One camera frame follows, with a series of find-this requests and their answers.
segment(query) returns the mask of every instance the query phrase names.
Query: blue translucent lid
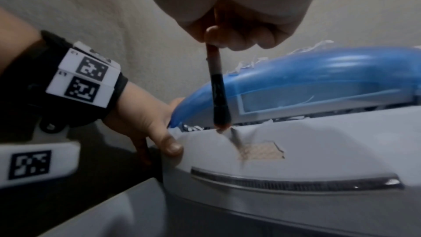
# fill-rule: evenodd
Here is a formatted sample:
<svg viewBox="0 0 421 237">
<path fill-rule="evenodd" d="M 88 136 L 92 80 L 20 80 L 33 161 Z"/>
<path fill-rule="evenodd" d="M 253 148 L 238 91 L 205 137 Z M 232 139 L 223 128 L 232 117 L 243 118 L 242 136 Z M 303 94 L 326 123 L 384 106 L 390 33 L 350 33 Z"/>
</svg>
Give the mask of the blue translucent lid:
<svg viewBox="0 0 421 237">
<path fill-rule="evenodd" d="M 415 88 L 420 80 L 421 50 L 400 47 L 362 47 L 292 54 L 224 76 L 228 99 L 282 86 L 366 82 Z M 179 126 L 210 106 L 212 91 L 211 84 L 207 83 L 180 103 L 172 114 L 169 127 Z"/>
</svg>

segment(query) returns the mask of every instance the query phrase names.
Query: blue plastic cover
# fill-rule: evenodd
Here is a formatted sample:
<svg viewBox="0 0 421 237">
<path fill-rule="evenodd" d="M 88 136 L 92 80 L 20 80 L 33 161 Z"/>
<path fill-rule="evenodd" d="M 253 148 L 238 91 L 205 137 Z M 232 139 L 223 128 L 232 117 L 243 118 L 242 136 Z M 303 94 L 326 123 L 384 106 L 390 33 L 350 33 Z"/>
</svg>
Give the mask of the blue plastic cover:
<svg viewBox="0 0 421 237">
<path fill-rule="evenodd" d="M 421 50 L 401 47 L 362 47 L 334 49 L 320 52 L 292 54 L 263 61 L 254 68 L 242 69 L 239 73 L 224 76 L 228 99 L 241 95 L 245 112 L 272 108 L 280 103 L 262 101 L 259 91 L 294 88 L 305 85 L 310 90 L 324 90 L 325 97 L 342 96 L 355 86 L 371 92 L 378 88 L 414 88 L 421 80 Z M 288 102 L 282 95 L 282 102 Z M 205 108 L 212 106 L 211 84 L 207 83 L 187 97 L 174 110 L 170 128 Z"/>
</svg>

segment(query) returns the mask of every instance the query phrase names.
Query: gray wall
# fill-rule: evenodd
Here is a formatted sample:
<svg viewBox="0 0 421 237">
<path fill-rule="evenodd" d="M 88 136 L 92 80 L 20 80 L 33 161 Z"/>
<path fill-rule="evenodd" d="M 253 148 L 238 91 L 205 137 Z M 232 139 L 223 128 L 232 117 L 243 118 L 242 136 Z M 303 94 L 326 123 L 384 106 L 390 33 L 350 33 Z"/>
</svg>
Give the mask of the gray wall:
<svg viewBox="0 0 421 237">
<path fill-rule="evenodd" d="M 132 81 L 164 101 L 187 96 L 208 81 L 204 46 L 183 32 L 152 0 L 0 0 L 0 6 L 39 29 L 48 29 L 69 40 L 81 40 L 119 61 Z M 243 52 L 223 50 L 223 64 L 230 70 L 239 61 L 277 57 L 324 39 L 342 46 L 421 45 L 420 18 L 420 0 L 314 0 L 295 35 L 282 45 L 271 50 L 258 47 Z M 13 127 L 9 124 L 0 127 L 5 128 Z M 76 200 L 83 204 L 73 207 L 67 216 L 138 182 L 142 175 L 134 155 L 127 151 L 133 151 L 129 140 L 113 134 L 100 123 L 98 128 L 105 135 L 93 125 L 71 133 L 71 138 L 82 142 L 81 168 L 64 181 L 65 185 L 57 185 L 57 188 L 71 190 L 73 198 L 66 198 L 70 205 Z M 22 201 L 28 196 L 27 192 L 31 195 L 45 192 L 43 186 L 25 190 L 0 194 L 0 210 L 11 208 L 7 202 Z M 66 194 L 65 189 L 50 188 L 48 192 L 51 191 L 55 192 L 49 194 L 51 199 Z M 66 205 L 56 205 L 54 211 L 46 212 L 40 206 L 54 204 L 46 204 L 46 198 L 42 197 L 31 198 L 25 205 L 33 206 L 34 214 L 42 211 L 50 215 L 49 223 L 44 226 L 40 226 L 42 223 L 32 228 L 27 226 L 27 234 L 66 219 L 63 213 L 69 209 Z M 10 215 L 9 222 L 15 221 L 21 213 L 16 205 L 13 208 L 17 210 L 16 216 Z M 22 211 L 31 213 L 27 207 Z M 27 221 L 34 218 L 37 216 L 26 216 Z M 5 224 L 2 227 L 15 232 L 24 230 L 19 223 L 2 222 Z"/>
</svg>

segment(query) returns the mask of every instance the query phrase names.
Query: gray floor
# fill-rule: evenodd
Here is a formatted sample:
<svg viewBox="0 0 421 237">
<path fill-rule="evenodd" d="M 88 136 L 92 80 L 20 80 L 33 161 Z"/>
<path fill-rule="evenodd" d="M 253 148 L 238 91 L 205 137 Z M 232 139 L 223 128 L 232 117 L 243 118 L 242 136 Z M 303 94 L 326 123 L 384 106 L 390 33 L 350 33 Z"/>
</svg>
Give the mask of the gray floor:
<svg viewBox="0 0 421 237">
<path fill-rule="evenodd" d="M 119 61 L 132 81 L 164 101 L 187 96 L 208 81 L 204 46 L 152 0 L 0 0 L 0 6 Z M 223 50 L 223 65 L 230 70 L 240 61 L 281 56 L 325 39 L 340 46 L 421 45 L 420 18 L 420 0 L 314 0 L 296 34 L 282 45 Z M 13 131 L 21 140 L 27 117 L 16 116 L 2 118 L 0 133 Z M 129 140 L 101 123 L 74 129 L 70 137 L 82 143 L 76 175 L 0 192 L 0 228 L 6 236 L 37 235 L 147 176 Z"/>
</svg>

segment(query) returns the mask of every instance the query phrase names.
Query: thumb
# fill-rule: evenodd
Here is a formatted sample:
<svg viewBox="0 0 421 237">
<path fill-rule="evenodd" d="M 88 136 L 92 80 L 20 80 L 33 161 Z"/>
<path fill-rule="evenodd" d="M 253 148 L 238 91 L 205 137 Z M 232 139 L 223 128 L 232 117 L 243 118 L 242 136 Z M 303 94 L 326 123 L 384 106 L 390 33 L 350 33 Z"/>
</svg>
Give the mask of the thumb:
<svg viewBox="0 0 421 237">
<path fill-rule="evenodd" d="M 175 157 L 183 152 L 183 146 L 168 132 L 163 123 L 152 124 L 149 128 L 149 138 L 167 156 Z"/>
</svg>

